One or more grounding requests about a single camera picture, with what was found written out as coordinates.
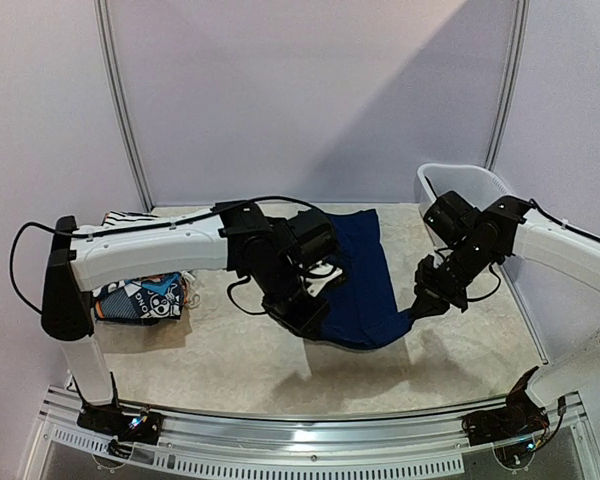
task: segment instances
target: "white plastic basket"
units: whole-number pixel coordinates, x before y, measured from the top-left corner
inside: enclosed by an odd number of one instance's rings
[[[497,175],[484,168],[475,165],[425,163],[418,168],[415,185],[416,198],[420,203],[420,215],[424,216],[431,204],[436,201],[436,195],[442,195],[449,190],[456,191],[480,210],[484,210],[503,195],[512,194]],[[436,248],[445,246],[431,230],[429,235]]]

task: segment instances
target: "robotic arm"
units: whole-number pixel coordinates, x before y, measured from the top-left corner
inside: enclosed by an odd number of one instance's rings
[[[155,412],[137,417],[120,407],[94,336],[92,290],[183,269],[226,269],[255,279],[264,311],[280,325],[317,339],[329,313],[319,293],[345,281],[340,269],[325,262],[337,251],[331,221],[315,208],[288,220],[266,217],[250,201],[130,226],[78,228],[73,217],[58,220],[45,276],[42,327],[60,341],[79,389],[83,411],[78,425],[123,441],[155,443],[162,424]]]
[[[485,267],[502,264],[511,255],[546,265],[600,292],[600,238],[555,219],[533,201],[506,196],[481,212],[452,191],[437,199],[424,221],[451,253],[439,265],[431,255],[419,263],[414,318],[443,314],[450,305],[466,310],[466,287]],[[600,328],[578,349],[527,372],[502,411],[465,417],[470,441],[479,444],[508,438],[511,432],[531,433],[530,418],[543,418],[548,424],[544,407],[599,375]]]

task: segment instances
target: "blue fabric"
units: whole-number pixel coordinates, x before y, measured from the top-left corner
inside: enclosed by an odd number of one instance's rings
[[[398,312],[378,215],[366,210],[329,218],[340,243],[340,254],[329,262],[344,270],[347,283],[322,294],[331,307],[322,339],[356,350],[384,347],[409,332],[413,320]]]

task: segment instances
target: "table surface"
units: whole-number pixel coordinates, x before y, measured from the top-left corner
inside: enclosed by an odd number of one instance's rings
[[[417,205],[326,205],[331,213],[375,208],[398,308],[414,300],[417,263],[432,243]],[[182,215],[191,207],[158,208]],[[290,205],[265,205],[267,215],[291,216]],[[296,338],[268,317],[251,317],[227,299],[234,273],[196,272],[198,308],[180,321],[153,327],[98,323],[96,334],[120,397],[189,410],[270,415],[365,414],[465,403],[509,391],[540,357],[505,282],[465,313],[452,309],[422,319],[393,344],[352,352]],[[478,276],[469,296],[496,280]],[[236,300],[257,310],[254,285]]]

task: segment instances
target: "white wall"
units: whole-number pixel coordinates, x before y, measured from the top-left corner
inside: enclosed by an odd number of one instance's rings
[[[487,155],[511,0],[110,3],[157,204],[413,201]]]
[[[11,291],[17,228],[63,214],[99,222],[140,208],[108,90],[89,0],[0,2],[0,480],[15,478],[46,387],[64,380],[59,348]],[[50,237],[27,234],[16,275],[40,304]]]
[[[600,0],[531,2],[496,173],[523,198],[600,234]],[[542,267],[511,269],[550,358],[600,325],[600,294]],[[600,381],[581,394],[600,444]]]

